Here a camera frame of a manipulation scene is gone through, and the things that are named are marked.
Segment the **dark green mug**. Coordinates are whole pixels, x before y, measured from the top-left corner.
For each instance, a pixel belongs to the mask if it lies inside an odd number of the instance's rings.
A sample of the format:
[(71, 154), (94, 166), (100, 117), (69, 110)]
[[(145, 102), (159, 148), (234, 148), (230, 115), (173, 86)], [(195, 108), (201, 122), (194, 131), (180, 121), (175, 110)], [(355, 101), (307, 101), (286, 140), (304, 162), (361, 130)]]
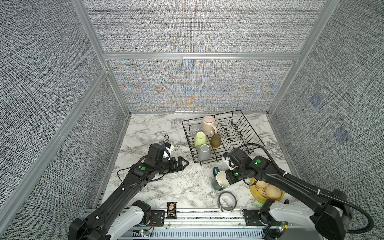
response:
[(220, 171), (218, 167), (213, 168), (212, 187), (216, 191), (222, 191), (230, 186), (225, 171)]

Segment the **white cream mug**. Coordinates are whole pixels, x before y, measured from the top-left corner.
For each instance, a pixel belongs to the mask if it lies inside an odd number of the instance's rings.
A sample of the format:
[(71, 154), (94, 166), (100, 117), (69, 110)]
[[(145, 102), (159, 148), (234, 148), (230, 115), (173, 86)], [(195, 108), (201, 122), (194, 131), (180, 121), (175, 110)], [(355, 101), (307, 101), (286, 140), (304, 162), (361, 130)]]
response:
[(198, 146), (198, 160), (200, 162), (208, 161), (211, 158), (211, 149), (207, 144)]

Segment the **light green mug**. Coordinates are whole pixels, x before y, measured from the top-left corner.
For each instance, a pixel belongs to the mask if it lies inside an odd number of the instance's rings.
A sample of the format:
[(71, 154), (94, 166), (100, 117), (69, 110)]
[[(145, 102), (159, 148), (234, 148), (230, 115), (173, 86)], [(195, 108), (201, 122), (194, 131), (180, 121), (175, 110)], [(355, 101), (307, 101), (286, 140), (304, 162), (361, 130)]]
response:
[(204, 132), (198, 132), (195, 136), (195, 147), (206, 145), (207, 137)]

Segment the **clear glass tumbler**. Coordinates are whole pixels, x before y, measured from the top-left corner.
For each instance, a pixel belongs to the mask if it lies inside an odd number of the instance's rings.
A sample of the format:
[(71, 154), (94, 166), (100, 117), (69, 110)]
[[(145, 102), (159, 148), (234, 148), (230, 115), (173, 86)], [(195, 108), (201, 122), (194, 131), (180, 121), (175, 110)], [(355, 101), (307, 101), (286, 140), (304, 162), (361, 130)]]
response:
[(197, 134), (201, 131), (201, 124), (200, 123), (192, 123), (190, 126), (191, 134)]

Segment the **black wire dish rack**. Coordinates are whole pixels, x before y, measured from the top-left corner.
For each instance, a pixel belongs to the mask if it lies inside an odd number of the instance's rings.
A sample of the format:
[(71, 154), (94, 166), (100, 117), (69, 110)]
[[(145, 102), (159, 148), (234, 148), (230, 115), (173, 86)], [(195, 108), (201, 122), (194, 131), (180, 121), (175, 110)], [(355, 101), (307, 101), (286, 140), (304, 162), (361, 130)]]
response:
[(262, 139), (251, 126), (250, 122), (241, 110), (215, 114), (213, 117), (216, 120), (218, 134), (221, 136), (222, 143), (219, 148), (210, 147), (211, 158), (204, 162), (200, 162), (198, 160), (198, 149), (195, 147), (196, 134), (191, 134), (190, 130), (192, 123), (200, 123), (202, 131), (203, 117), (182, 121), (187, 143), (195, 163), (203, 165), (207, 163), (218, 162), (225, 152), (230, 152), (232, 149), (238, 148), (244, 144), (253, 143), (263, 147), (265, 146)]

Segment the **amber glass cup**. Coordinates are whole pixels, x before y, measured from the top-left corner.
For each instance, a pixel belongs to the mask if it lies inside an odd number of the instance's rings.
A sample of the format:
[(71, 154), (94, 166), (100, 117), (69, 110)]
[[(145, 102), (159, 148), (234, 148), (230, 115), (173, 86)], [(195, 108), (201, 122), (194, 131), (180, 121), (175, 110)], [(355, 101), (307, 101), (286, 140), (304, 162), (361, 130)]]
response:
[(214, 134), (211, 137), (210, 145), (212, 148), (219, 148), (221, 146), (221, 136), (219, 134)]

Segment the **pink iridescent mug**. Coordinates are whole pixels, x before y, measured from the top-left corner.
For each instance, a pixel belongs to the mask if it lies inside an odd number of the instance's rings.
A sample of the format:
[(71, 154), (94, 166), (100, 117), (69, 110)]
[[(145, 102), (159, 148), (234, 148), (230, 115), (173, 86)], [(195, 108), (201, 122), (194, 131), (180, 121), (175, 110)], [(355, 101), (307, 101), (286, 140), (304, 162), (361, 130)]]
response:
[(216, 120), (213, 116), (205, 116), (203, 118), (202, 131), (207, 135), (214, 135), (218, 133)]

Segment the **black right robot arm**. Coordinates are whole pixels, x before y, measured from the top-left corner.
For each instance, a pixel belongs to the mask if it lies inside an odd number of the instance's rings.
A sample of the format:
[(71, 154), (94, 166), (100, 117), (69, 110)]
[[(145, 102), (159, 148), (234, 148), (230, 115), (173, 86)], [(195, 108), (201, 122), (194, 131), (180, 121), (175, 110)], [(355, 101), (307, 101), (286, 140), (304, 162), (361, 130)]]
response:
[(309, 184), (286, 171), (283, 171), (269, 152), (267, 157), (251, 159), (243, 144), (223, 154), (229, 170), (226, 179), (231, 185), (254, 178), (290, 194), (306, 207), (279, 204), (267, 200), (258, 212), (258, 220), (266, 226), (266, 238), (271, 238), (269, 229), (277, 223), (290, 222), (315, 229), (327, 240), (343, 240), (346, 234), (367, 233), (374, 227), (371, 215), (362, 208), (350, 203), (346, 195), (334, 189), (332, 192)]

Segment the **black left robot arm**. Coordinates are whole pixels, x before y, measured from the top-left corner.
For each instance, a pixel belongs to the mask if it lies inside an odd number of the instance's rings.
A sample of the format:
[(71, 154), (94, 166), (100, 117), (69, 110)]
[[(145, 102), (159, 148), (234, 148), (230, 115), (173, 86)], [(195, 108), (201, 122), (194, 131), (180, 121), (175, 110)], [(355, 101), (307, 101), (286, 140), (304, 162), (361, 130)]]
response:
[(151, 207), (136, 201), (122, 213), (129, 201), (139, 193), (156, 174), (181, 172), (189, 162), (183, 157), (171, 157), (171, 144), (152, 144), (147, 155), (129, 168), (129, 173), (119, 187), (85, 219), (75, 219), (69, 228), (70, 240), (117, 240), (128, 229), (146, 225)]

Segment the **steamed bun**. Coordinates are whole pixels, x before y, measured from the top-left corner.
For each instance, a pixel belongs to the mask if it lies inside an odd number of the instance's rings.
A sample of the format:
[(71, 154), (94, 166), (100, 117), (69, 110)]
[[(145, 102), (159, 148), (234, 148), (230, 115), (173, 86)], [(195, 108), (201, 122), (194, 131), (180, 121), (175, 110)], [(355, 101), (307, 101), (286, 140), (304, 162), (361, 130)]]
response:
[(256, 181), (256, 186), (259, 189), (265, 189), (269, 184), (264, 181)]
[(282, 196), (281, 190), (273, 185), (266, 186), (265, 193), (270, 200), (277, 200)]

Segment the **yellow bamboo steamer basket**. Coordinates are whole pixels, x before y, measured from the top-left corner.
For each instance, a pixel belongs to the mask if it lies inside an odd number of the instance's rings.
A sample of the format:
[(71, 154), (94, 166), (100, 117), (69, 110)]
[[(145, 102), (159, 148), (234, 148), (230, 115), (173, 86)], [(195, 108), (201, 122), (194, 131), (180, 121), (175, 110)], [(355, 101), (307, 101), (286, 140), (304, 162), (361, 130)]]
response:
[[(259, 188), (257, 188), (257, 186), (256, 186), (256, 179), (252, 179), (251, 180), (251, 186), (249, 187), (250, 188), (250, 192), (251, 192), (251, 194), (252, 194), (252, 196), (259, 202), (259, 203), (261, 203), (261, 204), (264, 204), (267, 200), (270, 200), (270, 199), (268, 199), (267, 198), (267, 195), (266, 195), (266, 193), (265, 193), (265, 189), (259, 189)], [(282, 196), (281, 196), (281, 198), (279, 198), (279, 199), (277, 199), (277, 200), (274, 200), (274, 201), (280, 201), (280, 200), (282, 200), (283, 199), (283, 197), (284, 197), (284, 191), (282, 191), (281, 190), (281, 192), (282, 192)]]

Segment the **clear glass with black rim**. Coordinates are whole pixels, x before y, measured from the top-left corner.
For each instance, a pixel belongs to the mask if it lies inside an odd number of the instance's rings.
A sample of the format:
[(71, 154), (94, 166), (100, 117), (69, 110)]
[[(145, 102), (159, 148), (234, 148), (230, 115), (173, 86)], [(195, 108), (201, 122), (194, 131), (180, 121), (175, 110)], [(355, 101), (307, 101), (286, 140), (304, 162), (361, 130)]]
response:
[(236, 197), (230, 192), (223, 192), (218, 198), (218, 208), (224, 213), (232, 212), (237, 206)]

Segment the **dark snack bar packet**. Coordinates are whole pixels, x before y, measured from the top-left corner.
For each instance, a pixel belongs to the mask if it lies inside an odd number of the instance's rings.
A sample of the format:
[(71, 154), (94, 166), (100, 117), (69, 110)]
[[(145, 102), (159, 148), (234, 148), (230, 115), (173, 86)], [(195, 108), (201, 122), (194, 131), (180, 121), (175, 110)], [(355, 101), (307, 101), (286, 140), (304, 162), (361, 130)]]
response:
[(177, 219), (177, 202), (167, 202), (166, 219)]

